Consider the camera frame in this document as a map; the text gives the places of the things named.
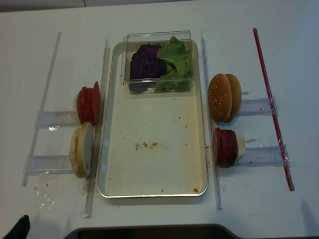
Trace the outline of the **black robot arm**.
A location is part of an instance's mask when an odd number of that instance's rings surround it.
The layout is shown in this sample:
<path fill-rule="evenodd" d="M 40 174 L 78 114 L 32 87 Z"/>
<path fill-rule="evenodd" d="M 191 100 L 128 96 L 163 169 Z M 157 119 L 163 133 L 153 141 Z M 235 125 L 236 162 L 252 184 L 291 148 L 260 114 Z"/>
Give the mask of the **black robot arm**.
<path fill-rule="evenodd" d="M 3 239 L 26 239 L 30 230 L 28 215 L 22 216 L 15 226 L 3 237 Z"/>

